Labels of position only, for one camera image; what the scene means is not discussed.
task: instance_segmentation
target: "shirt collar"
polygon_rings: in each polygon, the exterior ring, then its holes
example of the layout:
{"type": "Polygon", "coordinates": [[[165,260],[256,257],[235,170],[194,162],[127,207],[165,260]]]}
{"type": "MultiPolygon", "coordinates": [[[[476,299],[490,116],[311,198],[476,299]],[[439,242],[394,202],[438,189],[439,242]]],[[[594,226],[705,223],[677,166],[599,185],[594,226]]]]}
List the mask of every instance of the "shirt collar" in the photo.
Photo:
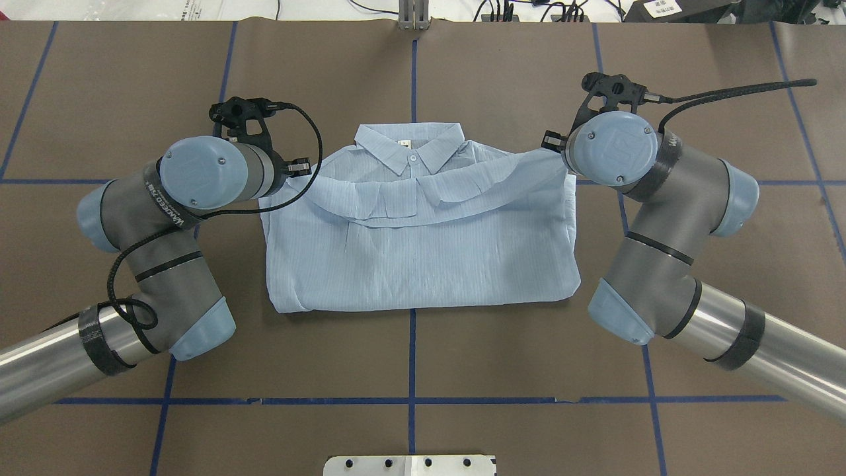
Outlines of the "shirt collar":
{"type": "Polygon", "coordinates": [[[417,154],[429,173],[435,174],[464,143],[464,132],[457,123],[360,125],[355,142],[396,175],[408,167],[412,154],[417,154]],[[402,140],[426,143],[408,149],[397,143],[402,140]]]}

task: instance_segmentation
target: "metal pole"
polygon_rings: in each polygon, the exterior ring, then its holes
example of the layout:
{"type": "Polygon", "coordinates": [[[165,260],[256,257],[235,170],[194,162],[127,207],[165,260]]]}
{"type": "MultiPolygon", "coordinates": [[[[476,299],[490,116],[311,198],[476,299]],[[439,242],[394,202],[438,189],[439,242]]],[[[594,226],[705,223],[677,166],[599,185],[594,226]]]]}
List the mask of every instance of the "metal pole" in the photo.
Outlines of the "metal pole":
{"type": "MultiPolygon", "coordinates": [[[[110,307],[98,314],[108,348],[134,365],[150,356],[110,307]]],[[[0,424],[103,379],[80,338],[79,318],[0,351],[0,424]]]]}
{"type": "Polygon", "coordinates": [[[846,351],[736,297],[703,284],[672,340],[846,423],[846,351]]]}

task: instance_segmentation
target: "white sticker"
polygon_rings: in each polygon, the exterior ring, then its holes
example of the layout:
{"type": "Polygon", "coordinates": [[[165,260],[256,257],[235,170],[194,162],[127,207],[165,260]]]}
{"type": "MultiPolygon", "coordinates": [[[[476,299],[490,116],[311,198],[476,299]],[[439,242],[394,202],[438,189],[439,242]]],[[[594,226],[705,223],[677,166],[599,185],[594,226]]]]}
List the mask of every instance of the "white sticker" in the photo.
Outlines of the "white sticker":
{"type": "Polygon", "coordinates": [[[182,21],[200,19],[203,15],[203,3],[201,0],[185,0],[182,8],[182,21]]]}
{"type": "Polygon", "coordinates": [[[643,4],[646,11],[652,15],[652,18],[665,17],[672,14],[680,14],[682,9],[679,7],[676,0],[655,0],[654,2],[646,2],[643,4]]]}

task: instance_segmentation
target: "light blue shirt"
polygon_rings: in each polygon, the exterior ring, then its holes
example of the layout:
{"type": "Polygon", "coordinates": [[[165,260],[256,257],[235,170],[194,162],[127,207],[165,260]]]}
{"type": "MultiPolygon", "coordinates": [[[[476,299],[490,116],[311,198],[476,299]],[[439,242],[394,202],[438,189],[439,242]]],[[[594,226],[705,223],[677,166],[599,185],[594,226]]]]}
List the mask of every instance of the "light blue shirt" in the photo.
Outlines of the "light blue shirt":
{"type": "Polygon", "coordinates": [[[561,156],[466,141],[459,124],[362,125],[261,220],[280,313],[558,301],[580,284],[561,156]]]}

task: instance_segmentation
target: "wire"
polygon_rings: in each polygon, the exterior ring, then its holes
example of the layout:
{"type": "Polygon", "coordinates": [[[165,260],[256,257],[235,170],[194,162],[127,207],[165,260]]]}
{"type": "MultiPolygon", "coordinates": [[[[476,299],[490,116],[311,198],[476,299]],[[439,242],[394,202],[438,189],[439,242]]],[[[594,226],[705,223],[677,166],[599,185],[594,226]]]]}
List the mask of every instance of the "wire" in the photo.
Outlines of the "wire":
{"type": "Polygon", "coordinates": [[[623,23],[626,18],[626,11],[623,10],[623,4],[620,0],[617,0],[617,3],[614,3],[611,0],[605,0],[605,3],[611,5],[615,10],[617,10],[617,14],[620,15],[620,23],[623,23]]]}
{"type": "Polygon", "coordinates": [[[392,12],[391,10],[380,10],[379,8],[370,8],[370,7],[365,7],[364,5],[362,5],[361,3],[356,2],[355,0],[349,0],[349,2],[350,2],[350,3],[352,3],[353,5],[355,5],[356,7],[363,8],[363,9],[368,10],[368,11],[371,11],[371,12],[376,12],[376,13],[378,13],[378,14],[393,14],[393,15],[399,15],[399,12],[392,12]]]}
{"type": "Polygon", "coordinates": [[[309,123],[309,125],[311,126],[311,129],[315,132],[315,138],[317,139],[317,165],[315,166],[315,171],[314,171],[313,174],[311,174],[311,178],[309,179],[308,183],[306,183],[305,187],[303,187],[303,190],[301,190],[297,195],[294,196],[294,198],[291,198],[287,202],[280,203],[280,204],[275,205],[273,207],[257,208],[255,210],[238,210],[238,209],[235,209],[235,210],[217,210],[216,212],[211,212],[211,213],[206,213],[205,215],[200,215],[201,219],[210,219],[210,218],[218,217],[220,215],[251,215],[251,214],[254,214],[254,213],[275,212],[279,208],[285,208],[288,205],[290,205],[291,203],[296,202],[297,200],[299,200],[299,198],[301,196],[305,195],[305,193],[309,190],[309,188],[311,188],[311,184],[314,183],[315,179],[317,178],[317,175],[320,173],[320,167],[323,164],[323,139],[321,138],[320,131],[317,129],[317,125],[315,124],[315,121],[311,120],[311,117],[309,117],[309,115],[307,113],[305,113],[304,110],[299,108],[299,106],[295,106],[293,104],[288,104],[287,108],[293,109],[294,111],[297,111],[299,113],[299,115],[303,116],[303,119],[305,119],[305,121],[309,123]]]}
{"type": "Polygon", "coordinates": [[[556,7],[556,6],[561,7],[561,18],[557,19],[556,21],[563,22],[563,21],[565,21],[565,18],[569,19],[571,15],[573,17],[578,17],[580,15],[580,12],[581,12],[582,17],[584,17],[585,11],[582,9],[582,7],[585,6],[586,3],[588,3],[588,0],[584,0],[584,2],[582,2],[578,5],[576,5],[576,2],[572,2],[570,5],[567,5],[564,2],[550,3],[547,6],[547,9],[544,10],[543,15],[541,16],[541,22],[544,19],[546,19],[547,14],[549,13],[549,10],[551,10],[552,7],[556,7]]]}
{"type": "Polygon", "coordinates": [[[802,8],[799,9],[799,13],[796,17],[796,25],[803,25],[803,22],[805,21],[805,17],[801,16],[802,13],[805,13],[805,16],[807,16],[807,14],[810,13],[810,12],[805,11],[806,8],[808,8],[808,0],[805,0],[804,2],[802,2],[802,8]]]}
{"type": "Polygon", "coordinates": [[[131,298],[131,297],[130,298],[118,299],[115,296],[115,293],[114,293],[114,278],[115,278],[115,276],[118,275],[118,270],[120,269],[120,264],[124,262],[124,259],[126,259],[126,257],[129,256],[129,254],[131,252],[137,250],[138,248],[141,248],[142,246],[146,245],[147,243],[149,243],[153,240],[158,240],[159,238],[161,238],[163,236],[170,235],[171,233],[179,231],[179,230],[180,230],[180,228],[174,226],[174,227],[168,228],[167,230],[162,230],[162,231],[159,231],[158,233],[154,233],[150,236],[147,236],[145,239],[138,241],[134,245],[130,246],[129,248],[126,248],[125,250],[123,250],[118,255],[118,257],[115,258],[114,263],[112,263],[112,269],[109,270],[108,279],[106,279],[106,293],[108,294],[107,304],[112,306],[112,309],[114,309],[114,312],[118,313],[118,315],[121,318],[123,318],[124,321],[128,322],[134,328],[143,329],[143,330],[153,329],[154,327],[156,327],[158,325],[158,316],[156,315],[156,311],[153,310],[153,308],[149,304],[147,304],[146,302],[139,301],[139,300],[131,298]],[[132,304],[134,306],[138,306],[138,307],[143,308],[145,311],[147,311],[147,313],[150,314],[151,322],[149,324],[142,324],[142,323],[138,322],[138,319],[136,319],[134,316],[130,316],[120,307],[121,304],[132,304]]]}
{"type": "Polygon", "coordinates": [[[549,4],[549,6],[547,6],[547,9],[543,11],[543,15],[541,16],[541,22],[543,22],[543,20],[547,17],[549,10],[551,10],[552,7],[555,6],[561,7],[561,16],[564,16],[564,14],[567,12],[567,5],[564,5],[564,2],[552,2],[549,4]]]}
{"type": "Polygon", "coordinates": [[[479,3],[479,8],[476,9],[476,14],[473,15],[473,21],[476,21],[477,19],[479,19],[479,13],[481,12],[482,7],[485,6],[485,3],[490,3],[490,5],[491,5],[491,19],[493,19],[493,2],[491,0],[481,0],[481,3],[479,3]]]}
{"type": "Polygon", "coordinates": [[[658,132],[663,134],[664,127],[667,125],[667,122],[669,122],[670,119],[672,119],[679,113],[682,113],[684,110],[690,109],[694,106],[708,104],[709,102],[722,101],[723,99],[729,99],[730,97],[746,96],[748,94],[757,94],[759,92],[776,91],[779,89],[787,89],[789,87],[800,86],[816,86],[816,80],[808,79],[796,81],[777,81],[772,83],[760,83],[757,85],[750,86],[730,87],[726,89],[702,92],[700,94],[693,94],[684,97],[665,97],[663,98],[665,100],[662,102],[689,102],[682,104],[681,106],[678,106],[677,108],[667,113],[667,115],[665,115],[664,118],[661,119],[661,123],[658,124],[658,132]]]}
{"type": "MultiPolygon", "coordinates": [[[[303,195],[305,195],[305,193],[311,188],[311,184],[314,183],[315,179],[317,178],[317,175],[320,173],[321,165],[323,164],[323,139],[321,138],[320,130],[317,129],[317,125],[315,124],[314,120],[312,120],[311,117],[309,117],[309,115],[299,106],[297,106],[295,104],[291,104],[291,103],[285,103],[284,108],[285,109],[293,109],[293,110],[297,111],[300,115],[302,115],[303,118],[306,120],[306,122],[308,122],[309,125],[311,126],[311,128],[313,129],[313,131],[315,133],[315,137],[317,138],[317,151],[318,151],[317,152],[317,165],[316,165],[314,173],[311,175],[311,178],[309,179],[308,183],[305,184],[305,187],[303,187],[303,190],[300,191],[297,195],[295,195],[290,200],[286,201],[285,203],[281,203],[281,204],[276,205],[274,207],[258,208],[256,210],[218,210],[216,212],[201,215],[200,216],[201,219],[210,219],[210,218],[217,217],[217,216],[220,216],[220,215],[230,215],[230,214],[234,215],[234,214],[253,214],[253,213],[273,212],[273,211],[278,210],[280,208],[287,207],[291,203],[296,202],[303,195]]],[[[108,278],[106,279],[106,293],[108,294],[108,301],[102,302],[100,305],[106,305],[106,304],[110,305],[112,307],[112,309],[114,309],[115,313],[118,313],[118,315],[120,315],[120,317],[123,318],[123,320],[125,320],[127,323],[129,323],[130,325],[132,325],[132,327],[134,327],[136,329],[150,330],[150,329],[155,328],[158,325],[158,316],[156,314],[156,311],[152,308],[152,306],[150,306],[146,302],[140,301],[138,299],[134,299],[132,297],[118,299],[116,297],[115,291],[114,291],[114,280],[115,280],[115,277],[118,275],[118,270],[120,269],[121,263],[124,262],[124,260],[126,259],[127,256],[129,256],[130,253],[134,252],[138,248],[141,248],[142,246],[146,245],[147,243],[150,243],[151,241],[158,240],[159,238],[162,238],[163,236],[170,235],[171,233],[175,233],[175,232],[180,231],[180,230],[181,230],[180,228],[174,226],[174,227],[168,228],[166,230],[159,231],[158,233],[154,233],[150,236],[147,236],[145,239],[138,241],[134,245],[126,248],[125,250],[123,250],[118,255],[118,257],[115,258],[114,263],[112,263],[112,268],[109,270],[108,278]],[[151,322],[148,323],[148,324],[143,324],[143,323],[138,322],[138,319],[136,319],[135,316],[130,316],[128,313],[126,313],[120,307],[122,304],[123,305],[133,305],[133,306],[141,307],[142,309],[147,311],[147,313],[150,314],[151,322]]],[[[56,327],[58,325],[69,322],[69,321],[71,321],[71,320],[73,320],[77,317],[79,317],[78,313],[76,313],[72,316],[68,316],[67,318],[59,321],[58,323],[54,324],[52,327],[50,327],[48,329],[52,329],[53,327],[56,327]]]]}

